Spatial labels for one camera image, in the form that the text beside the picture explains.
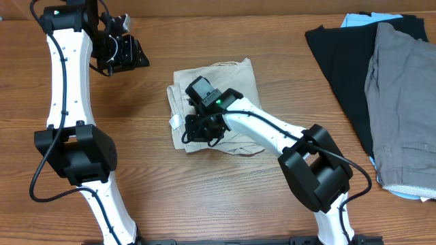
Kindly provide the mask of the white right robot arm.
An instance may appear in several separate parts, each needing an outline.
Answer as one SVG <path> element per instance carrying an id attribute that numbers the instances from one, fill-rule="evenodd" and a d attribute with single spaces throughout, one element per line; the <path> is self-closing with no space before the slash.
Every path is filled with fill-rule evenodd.
<path id="1" fill-rule="evenodd" d="M 355 233 L 345 200 L 353 172 L 323 127 L 310 129 L 288 124 L 257 108 L 234 89 L 185 91 L 196 113 L 189 115 L 183 139 L 187 142 L 220 140 L 225 131 L 247 136 L 278 158 L 286 182 L 312 211 L 320 244 L 351 244 Z"/>

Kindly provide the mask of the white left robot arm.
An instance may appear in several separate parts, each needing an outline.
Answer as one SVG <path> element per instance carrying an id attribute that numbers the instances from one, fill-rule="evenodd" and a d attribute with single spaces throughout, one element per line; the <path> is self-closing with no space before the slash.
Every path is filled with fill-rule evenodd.
<path id="1" fill-rule="evenodd" d="M 103 76 L 146 67 L 149 60 L 131 36 L 127 14 L 98 10 L 98 0 L 65 0 L 36 16 L 46 34 L 52 89 L 46 128 L 34 134 L 42 165 L 65 178 L 87 201 L 104 244 L 143 244 L 116 183 L 113 139 L 95 124 L 90 71 Z"/>

